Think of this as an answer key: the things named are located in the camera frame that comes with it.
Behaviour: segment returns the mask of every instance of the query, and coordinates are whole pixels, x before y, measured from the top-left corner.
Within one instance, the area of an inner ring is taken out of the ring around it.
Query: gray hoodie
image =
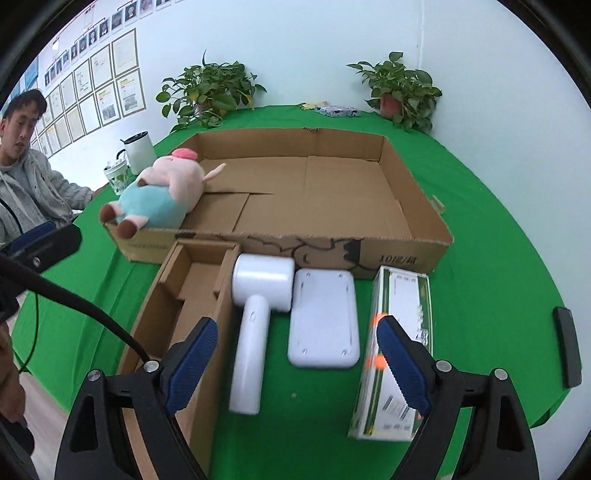
[[[13,168],[20,168],[21,163],[34,199],[8,174]],[[0,198],[15,213],[22,230],[27,232],[48,219],[58,228],[67,225],[74,218],[72,210],[84,210],[89,204],[92,190],[68,182],[61,173],[51,169],[43,153],[28,148],[14,165],[0,167]],[[0,203],[0,244],[12,241],[20,234],[14,217]]]

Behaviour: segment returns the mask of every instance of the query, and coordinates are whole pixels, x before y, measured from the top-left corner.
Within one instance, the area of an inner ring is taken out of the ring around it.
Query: hair dryer handle
[[[271,307],[262,295],[248,297],[238,336],[230,411],[256,415],[261,406],[262,376],[265,367]]]

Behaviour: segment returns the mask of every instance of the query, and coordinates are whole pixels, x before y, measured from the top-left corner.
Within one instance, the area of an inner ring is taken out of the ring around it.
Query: small box
[[[361,116],[359,110],[351,106],[317,105],[316,113],[326,116]]]
[[[371,321],[359,392],[349,437],[410,442],[421,418],[404,401],[402,392],[378,348],[376,327],[393,315],[411,338],[433,354],[431,294],[426,275],[380,267],[374,280]]]

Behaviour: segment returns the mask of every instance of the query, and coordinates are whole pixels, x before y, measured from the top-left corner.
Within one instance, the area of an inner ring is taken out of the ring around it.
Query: blue gripper pad
[[[203,317],[184,342],[176,343],[163,359],[160,390],[172,417],[187,407],[217,346],[217,323]]]
[[[400,335],[406,335],[402,327],[397,322],[401,333],[397,333],[394,327],[388,322],[388,317],[382,318],[378,323],[377,338],[378,345],[384,358],[388,363],[396,383],[400,387],[402,396],[409,407],[417,410],[425,417],[431,410],[431,401],[427,392],[427,381],[421,368],[413,359]]]

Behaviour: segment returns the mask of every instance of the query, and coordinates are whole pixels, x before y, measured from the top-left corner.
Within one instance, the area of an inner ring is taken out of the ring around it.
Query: white wall
[[[94,22],[113,14],[121,3],[99,0]],[[161,81],[200,63],[205,49],[207,61],[238,60],[258,75],[268,93],[257,105],[327,100],[368,109],[363,100],[370,91],[346,64],[383,61],[398,50],[407,65],[417,66],[419,2],[367,0],[348,2],[344,8],[339,0],[300,0],[294,5],[283,0],[185,0],[132,24],[147,110],[78,140],[50,159],[53,168],[70,181],[99,187],[105,182],[106,159],[122,148],[119,139],[143,130],[154,142],[165,137],[176,122],[172,114],[164,119],[162,104],[154,100]],[[60,53],[82,29],[83,16],[60,34]],[[49,46],[40,56],[42,81],[52,61]]]
[[[421,68],[443,91],[433,135],[511,212],[573,311],[583,384],[533,430],[541,478],[555,479],[591,427],[591,110],[543,42],[500,3],[425,6]]]

